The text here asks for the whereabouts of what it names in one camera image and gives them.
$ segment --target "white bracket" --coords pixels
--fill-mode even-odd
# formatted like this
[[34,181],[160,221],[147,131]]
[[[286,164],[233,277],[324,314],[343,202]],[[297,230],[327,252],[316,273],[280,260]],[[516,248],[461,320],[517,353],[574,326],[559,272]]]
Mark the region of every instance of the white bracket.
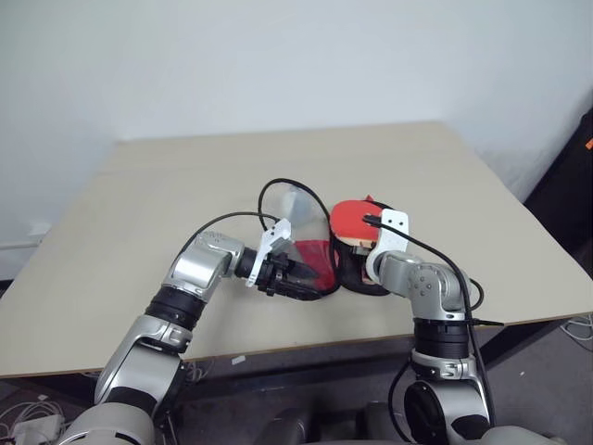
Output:
[[253,268],[251,269],[251,273],[249,274],[249,278],[247,278],[245,286],[252,287],[256,284],[261,264],[263,264],[263,261],[266,259],[266,255],[273,251],[278,251],[286,244],[290,243],[290,235],[291,226],[286,218],[281,219],[261,235],[258,254],[253,262]]
[[[408,222],[408,213],[403,211],[385,209],[381,212],[381,224],[388,225],[394,229],[399,230],[406,235],[410,232],[410,224]],[[387,229],[379,229],[379,238],[377,239],[377,245],[371,250],[369,257],[366,262],[367,275],[371,278],[374,283],[381,284],[381,279],[375,271],[375,261],[384,252],[389,250],[399,250],[402,252],[408,248],[408,240],[394,234]]]

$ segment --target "black cable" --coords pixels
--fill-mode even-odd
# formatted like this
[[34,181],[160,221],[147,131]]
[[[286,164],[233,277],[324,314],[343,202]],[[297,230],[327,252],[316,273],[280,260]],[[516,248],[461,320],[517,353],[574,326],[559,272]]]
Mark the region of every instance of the black cable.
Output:
[[[329,231],[329,247],[328,248],[329,248],[330,265],[332,266],[332,272],[334,273],[334,285],[329,287],[328,289],[320,290],[319,293],[324,296],[333,294],[337,289],[340,288],[341,285],[340,285],[339,275],[337,272],[337,264],[335,263],[335,255],[334,255],[335,237],[334,237],[334,234],[332,233],[332,228],[330,227],[330,212],[327,210],[327,208],[323,204],[322,199],[311,188],[307,187],[303,183],[300,183],[299,181],[295,181],[294,179],[276,178],[276,179],[272,179],[271,181],[269,181],[267,184],[265,184],[261,188],[261,191],[259,192],[259,196],[258,196],[258,213],[261,213],[261,206],[263,204],[263,197],[266,194],[266,190],[268,190],[268,188],[274,184],[290,184],[290,185],[293,185],[294,187],[304,190],[313,199],[315,199],[315,201],[317,201],[317,204],[319,204],[319,207],[322,209],[323,215],[325,216],[325,219],[327,220],[327,229]],[[263,218],[261,216],[259,217],[259,222],[261,223],[263,230],[268,230],[268,227],[266,226],[266,224],[263,221]]]
[[480,285],[477,281],[475,281],[473,278],[470,278],[470,281],[472,282],[472,284],[475,286],[476,289],[478,289],[478,300],[475,302],[475,304],[471,307],[472,311],[475,311],[476,309],[478,309],[480,306],[482,306],[482,303],[484,302],[484,288],[482,287],[482,285]]
[[389,418],[391,419],[393,428],[396,429],[397,433],[399,434],[399,436],[401,437],[401,439],[404,442],[411,442],[411,440],[401,430],[401,427],[399,426],[399,423],[397,422],[396,413],[393,409],[393,395],[396,392],[397,382],[399,382],[401,377],[404,375],[404,373],[408,369],[408,366],[410,366],[410,357],[406,360],[406,362],[403,364],[403,366],[401,368],[399,368],[399,371],[397,372],[396,376],[393,378],[393,381],[391,382],[391,386],[389,387],[389,392],[387,393],[387,410],[389,411]]
[[179,256],[189,247],[189,245],[194,242],[194,240],[196,239],[196,236],[200,235],[202,232],[204,232],[206,229],[208,229],[212,224],[215,224],[218,221],[226,220],[227,218],[232,218],[234,216],[258,216],[261,219],[270,218],[271,220],[274,220],[275,223],[280,221],[280,218],[276,218],[273,215],[269,215],[268,213],[262,213],[260,211],[234,211],[232,213],[226,213],[226,214],[221,215],[217,218],[214,218],[213,220],[208,221],[203,226],[201,226],[199,229],[197,229],[194,232],[194,234],[191,235],[187,241],[185,241],[185,244],[183,245],[183,247],[177,254],[177,257],[175,258],[175,260],[177,260],[177,258],[179,258]]
[[441,260],[443,260],[453,270],[455,276],[457,276],[457,280],[459,281],[460,287],[461,287],[461,294],[463,295],[463,304],[465,306],[465,320],[467,322],[467,329],[468,329],[468,333],[470,335],[470,340],[472,342],[473,355],[475,355],[475,359],[476,359],[477,365],[478,365],[477,366],[478,371],[482,377],[482,383],[484,385],[484,393],[486,396],[486,406],[488,408],[488,413],[490,415],[490,425],[496,426],[496,415],[495,415],[495,410],[494,410],[494,402],[492,400],[492,391],[490,389],[490,382],[488,382],[488,377],[486,374],[486,367],[484,366],[484,360],[482,359],[482,353],[478,346],[478,342],[475,338],[475,331],[473,329],[473,317],[472,317],[472,305],[470,303],[470,292],[467,288],[467,283],[465,282],[465,278],[463,277],[463,273],[461,272],[461,269],[459,267],[457,267],[457,264],[455,264],[451,258],[449,258],[444,253],[440,252],[439,250],[436,250],[435,248],[433,248],[427,244],[424,244],[422,241],[419,241],[419,240],[411,237],[408,234],[404,234],[403,232],[400,232],[398,229],[394,229],[393,227],[390,227],[388,225],[377,222],[374,218],[371,217],[370,215],[367,215],[367,216],[364,216],[362,218],[362,220],[365,221],[367,224],[372,225],[373,227],[380,227],[382,229],[393,232],[394,234],[397,234],[397,235],[401,236],[402,238],[406,238],[411,243],[414,243],[415,245],[420,246],[421,248],[424,248],[425,250],[428,250],[429,252],[433,253],[434,255],[439,257]]

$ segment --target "white cable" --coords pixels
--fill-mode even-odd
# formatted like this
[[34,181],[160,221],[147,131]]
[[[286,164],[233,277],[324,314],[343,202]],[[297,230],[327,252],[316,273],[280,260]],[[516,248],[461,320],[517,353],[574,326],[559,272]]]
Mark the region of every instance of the white cable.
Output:
[[[580,337],[577,334],[570,331],[569,326],[572,326],[572,325],[588,327],[590,334],[587,335],[586,337]],[[573,318],[573,320],[569,320],[568,322],[566,322],[565,324],[560,326],[560,329],[564,332],[564,334],[566,334],[567,336],[569,336],[577,341],[593,340],[593,313],[590,313],[589,315],[587,315],[585,317],[575,317],[575,318]]]
[[10,428],[8,427],[7,424],[0,424],[0,426],[2,426],[3,428],[6,429],[6,435],[3,437],[9,437],[10,436]]
[[[12,437],[14,435],[15,426],[21,422],[26,422],[27,420],[32,420],[33,418],[47,417],[49,415],[60,415],[62,419],[64,418],[64,412],[62,411],[62,407],[58,403],[50,400],[40,400],[24,401],[22,403],[17,403],[16,405],[11,406],[7,410],[0,413],[0,419],[6,416],[8,413],[11,413],[13,410],[16,410],[17,408],[22,408],[22,410],[16,416],[11,426],[8,426],[6,424],[0,424],[0,426],[6,428],[9,437]],[[61,436],[64,431],[63,424],[60,426],[59,431],[59,436]],[[49,440],[49,438],[41,431],[31,430],[31,432],[39,433],[41,436],[44,436],[47,439],[48,443],[51,443],[51,440]]]
[[187,377],[186,380],[192,383],[197,383],[201,381],[204,377],[208,375],[208,373],[212,370],[214,366],[214,360],[210,362],[208,368],[203,369],[202,367],[197,365],[197,362],[189,362],[187,364]]

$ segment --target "red object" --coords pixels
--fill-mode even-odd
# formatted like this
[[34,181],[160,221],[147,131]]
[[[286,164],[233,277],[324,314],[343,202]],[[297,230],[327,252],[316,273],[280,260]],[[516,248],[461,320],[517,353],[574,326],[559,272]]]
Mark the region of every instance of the red object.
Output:
[[334,271],[330,263],[330,243],[326,240],[296,241],[295,247],[301,259],[319,276],[315,278],[315,287],[319,290],[329,289],[334,285]]
[[352,239],[376,241],[379,229],[365,223],[362,217],[365,215],[380,216],[381,211],[382,209],[372,203],[371,197],[367,197],[363,201],[353,199],[338,202],[330,214],[330,226],[335,236],[345,242]]

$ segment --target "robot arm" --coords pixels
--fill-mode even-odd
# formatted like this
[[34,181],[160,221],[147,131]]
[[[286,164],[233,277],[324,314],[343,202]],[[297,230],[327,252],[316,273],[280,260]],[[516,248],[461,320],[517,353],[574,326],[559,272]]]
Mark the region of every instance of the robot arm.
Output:
[[[380,223],[408,233],[405,213],[383,210]],[[411,303],[415,346],[410,364],[416,381],[406,390],[404,409],[414,439],[425,445],[557,443],[518,426],[492,427],[484,384],[469,349],[468,323],[473,320],[466,317],[460,280],[447,265],[403,251],[405,241],[381,228],[366,270],[375,283]],[[461,275],[471,289],[469,276]]]
[[181,389],[186,371],[179,354],[189,346],[222,278],[248,278],[248,286],[268,295],[317,298],[313,289],[287,279],[289,274],[314,277],[315,273],[284,253],[276,254],[290,235],[290,223],[280,220],[263,234],[259,251],[219,233],[198,235],[177,256],[145,313],[109,359],[97,380],[95,406],[76,419],[59,444],[154,442],[152,419],[171,405]]
[[[381,222],[407,227],[407,217],[399,219],[404,216],[384,210]],[[222,234],[197,236],[175,259],[145,313],[107,363],[97,381],[95,406],[72,423],[58,445],[75,440],[79,445],[154,443],[153,419],[170,406],[185,377],[179,354],[186,351],[223,277],[245,278],[248,286],[268,295],[318,298],[310,288],[286,279],[288,274],[314,275],[307,266],[275,253],[289,237],[290,225],[282,221],[264,233],[259,251]],[[411,302],[416,338],[411,365],[418,378],[406,392],[405,405],[414,438],[426,445],[553,443],[521,428],[489,429],[482,382],[469,353],[459,280],[447,266],[405,253],[406,245],[382,229],[366,266],[375,283]]]

